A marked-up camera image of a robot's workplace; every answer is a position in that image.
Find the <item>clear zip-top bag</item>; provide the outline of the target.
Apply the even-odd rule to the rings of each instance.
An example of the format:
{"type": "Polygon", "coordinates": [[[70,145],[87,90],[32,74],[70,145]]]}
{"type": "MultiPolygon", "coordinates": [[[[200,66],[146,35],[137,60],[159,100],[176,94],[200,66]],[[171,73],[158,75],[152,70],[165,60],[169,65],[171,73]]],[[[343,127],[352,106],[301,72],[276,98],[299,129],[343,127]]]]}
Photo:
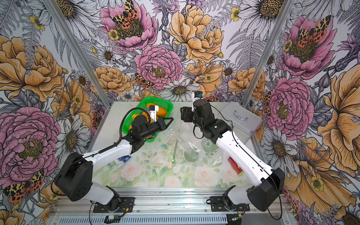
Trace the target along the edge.
{"type": "Polygon", "coordinates": [[[216,168],[223,164],[222,151],[190,125],[171,125],[161,139],[162,153],[177,165],[216,168]]]}

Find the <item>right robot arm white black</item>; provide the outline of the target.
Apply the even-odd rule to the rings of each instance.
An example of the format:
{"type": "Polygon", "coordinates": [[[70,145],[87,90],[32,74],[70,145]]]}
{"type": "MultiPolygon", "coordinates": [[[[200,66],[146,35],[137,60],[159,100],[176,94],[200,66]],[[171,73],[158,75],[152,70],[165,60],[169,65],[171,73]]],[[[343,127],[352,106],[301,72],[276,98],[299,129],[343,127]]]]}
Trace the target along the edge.
{"type": "Polygon", "coordinates": [[[212,106],[205,98],[197,98],[192,106],[180,109],[181,120],[194,124],[202,135],[224,150],[243,170],[252,183],[246,193],[249,201],[265,212],[283,192],[285,173],[274,169],[258,158],[233,131],[233,122],[217,119],[212,106]]]}

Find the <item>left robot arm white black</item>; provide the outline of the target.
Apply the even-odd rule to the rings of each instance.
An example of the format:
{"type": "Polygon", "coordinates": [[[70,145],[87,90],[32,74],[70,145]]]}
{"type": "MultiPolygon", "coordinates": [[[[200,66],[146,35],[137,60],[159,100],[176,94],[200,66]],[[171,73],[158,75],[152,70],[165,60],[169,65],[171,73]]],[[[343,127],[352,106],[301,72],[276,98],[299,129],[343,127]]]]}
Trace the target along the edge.
{"type": "Polygon", "coordinates": [[[119,194],[111,187],[95,183],[93,174],[105,165],[138,151],[146,140],[166,130],[172,122],[172,117],[159,117],[151,122],[149,116],[137,116],[127,135],[120,136],[114,144],[99,151],[70,154],[54,179],[55,185],[73,202],[90,200],[106,211],[115,212],[121,206],[119,194]]]}

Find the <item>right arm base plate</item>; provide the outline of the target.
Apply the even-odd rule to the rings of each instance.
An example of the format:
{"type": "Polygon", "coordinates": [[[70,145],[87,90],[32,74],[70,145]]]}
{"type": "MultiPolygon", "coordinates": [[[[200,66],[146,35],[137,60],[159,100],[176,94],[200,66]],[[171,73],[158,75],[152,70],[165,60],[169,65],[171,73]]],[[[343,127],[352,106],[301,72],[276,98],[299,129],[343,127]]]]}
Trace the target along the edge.
{"type": "Polygon", "coordinates": [[[211,206],[212,212],[248,212],[250,211],[249,204],[240,203],[234,204],[229,199],[223,196],[211,196],[206,200],[206,203],[211,206]]]}

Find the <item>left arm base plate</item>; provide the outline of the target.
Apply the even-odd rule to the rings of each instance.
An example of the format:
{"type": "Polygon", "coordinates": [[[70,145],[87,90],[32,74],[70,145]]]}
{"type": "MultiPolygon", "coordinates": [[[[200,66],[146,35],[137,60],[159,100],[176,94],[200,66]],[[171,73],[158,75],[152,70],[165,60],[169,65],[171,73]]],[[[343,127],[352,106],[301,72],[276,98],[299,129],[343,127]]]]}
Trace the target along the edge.
{"type": "Polygon", "coordinates": [[[132,212],[134,206],[134,197],[116,197],[111,200],[107,205],[102,205],[98,202],[95,203],[94,213],[124,213],[132,212]]]}

